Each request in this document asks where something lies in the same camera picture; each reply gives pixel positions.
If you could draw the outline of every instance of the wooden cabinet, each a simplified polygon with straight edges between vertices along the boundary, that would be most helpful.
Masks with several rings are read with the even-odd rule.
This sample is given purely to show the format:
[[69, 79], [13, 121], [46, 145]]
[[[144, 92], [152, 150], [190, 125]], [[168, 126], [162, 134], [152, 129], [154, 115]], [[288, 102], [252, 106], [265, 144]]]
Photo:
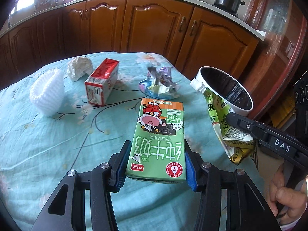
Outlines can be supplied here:
[[120, 52], [126, 0], [89, 0], [63, 9], [66, 57]]
[[14, 66], [22, 79], [42, 67], [36, 34], [36, 18], [29, 19], [9, 32]]
[[90, 53], [121, 49], [126, 0], [89, 0], [85, 18], [88, 23]]
[[42, 65], [64, 59], [62, 8], [38, 15], [36, 26]]
[[175, 0], [127, 0], [121, 52], [151, 52], [175, 64], [193, 6]]
[[202, 66], [221, 69], [236, 79], [258, 40], [234, 22], [195, 7], [175, 67], [193, 79]]
[[18, 81], [13, 65], [8, 35], [0, 38], [0, 90]]
[[89, 53], [85, 10], [86, 2], [63, 8], [63, 40], [66, 58]]

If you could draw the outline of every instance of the red label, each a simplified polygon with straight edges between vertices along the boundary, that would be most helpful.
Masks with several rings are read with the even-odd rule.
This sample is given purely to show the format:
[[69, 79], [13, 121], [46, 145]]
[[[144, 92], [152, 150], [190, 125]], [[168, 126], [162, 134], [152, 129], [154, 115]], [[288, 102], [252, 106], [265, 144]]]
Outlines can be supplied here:
[[183, 173], [183, 167], [178, 162], [170, 162], [166, 166], [166, 173], [173, 178], [179, 177]]
[[144, 168], [144, 165], [142, 164], [134, 164], [134, 163], [131, 164], [131, 170], [143, 171], [143, 168]]
[[91, 77], [98, 79], [107, 79], [118, 63], [119, 61], [106, 58], [91, 74]]

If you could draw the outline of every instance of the table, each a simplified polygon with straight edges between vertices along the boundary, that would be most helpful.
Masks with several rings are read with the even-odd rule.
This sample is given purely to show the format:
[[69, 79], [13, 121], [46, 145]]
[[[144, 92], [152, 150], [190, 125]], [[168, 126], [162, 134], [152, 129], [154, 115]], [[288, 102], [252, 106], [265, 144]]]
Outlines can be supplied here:
[[[0, 197], [24, 231], [36, 217], [65, 173], [92, 170], [117, 153], [125, 140], [133, 139], [140, 100], [145, 95], [138, 82], [148, 66], [172, 66], [150, 53], [104, 52], [86, 55], [96, 68], [105, 58], [119, 60], [118, 81], [104, 107], [87, 103], [84, 81], [71, 81], [64, 72], [65, 97], [58, 113], [46, 117], [29, 100], [34, 81], [53, 68], [66, 70], [71, 59], [42, 67], [34, 74], [0, 91]], [[172, 68], [184, 104], [185, 138], [193, 151], [219, 169], [244, 169], [259, 190], [263, 180], [250, 158], [238, 167], [225, 154], [207, 112], [203, 96], [189, 80]], [[193, 230], [200, 194], [186, 183], [159, 184], [126, 179], [117, 194], [111, 194], [119, 230]], [[226, 195], [222, 220], [226, 218]], [[86, 225], [90, 228], [89, 193], [86, 193]]]

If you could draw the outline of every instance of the cardboard box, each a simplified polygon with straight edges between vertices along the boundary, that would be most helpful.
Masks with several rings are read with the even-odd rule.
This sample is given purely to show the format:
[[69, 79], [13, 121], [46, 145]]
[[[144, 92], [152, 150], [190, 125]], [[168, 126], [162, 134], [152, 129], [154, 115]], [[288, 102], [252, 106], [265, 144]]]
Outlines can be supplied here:
[[84, 82], [88, 102], [104, 106], [117, 79], [119, 61], [106, 58]]
[[153, 182], [186, 180], [182, 103], [141, 100], [126, 175]]

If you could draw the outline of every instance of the black device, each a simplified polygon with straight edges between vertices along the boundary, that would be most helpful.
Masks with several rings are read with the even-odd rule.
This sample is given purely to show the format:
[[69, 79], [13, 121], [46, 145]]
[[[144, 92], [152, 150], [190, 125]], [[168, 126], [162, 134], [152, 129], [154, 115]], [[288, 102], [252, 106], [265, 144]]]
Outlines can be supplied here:
[[296, 124], [295, 136], [308, 145], [308, 71], [294, 84]]
[[[110, 192], [124, 185], [131, 142], [92, 171], [70, 170], [63, 177], [37, 217], [31, 231], [86, 231], [85, 190], [90, 190], [93, 231], [118, 231]], [[221, 189], [227, 189], [226, 231], [279, 231], [280, 227], [262, 194], [242, 169], [219, 170], [192, 152], [185, 140], [187, 183], [201, 192], [194, 231], [219, 231]]]
[[[301, 182], [304, 182], [308, 174], [308, 147], [295, 137], [279, 129], [265, 125], [264, 123], [248, 119], [236, 113], [229, 113], [226, 116], [227, 124], [249, 133], [259, 144], [275, 152], [287, 161], [290, 171], [285, 171], [286, 187], [299, 190]], [[276, 204], [278, 213], [284, 206]]]
[[194, 231], [218, 231], [221, 215], [221, 189], [227, 189], [226, 231], [281, 231], [270, 207], [242, 169], [219, 170], [192, 152], [185, 140], [187, 183], [201, 192]]

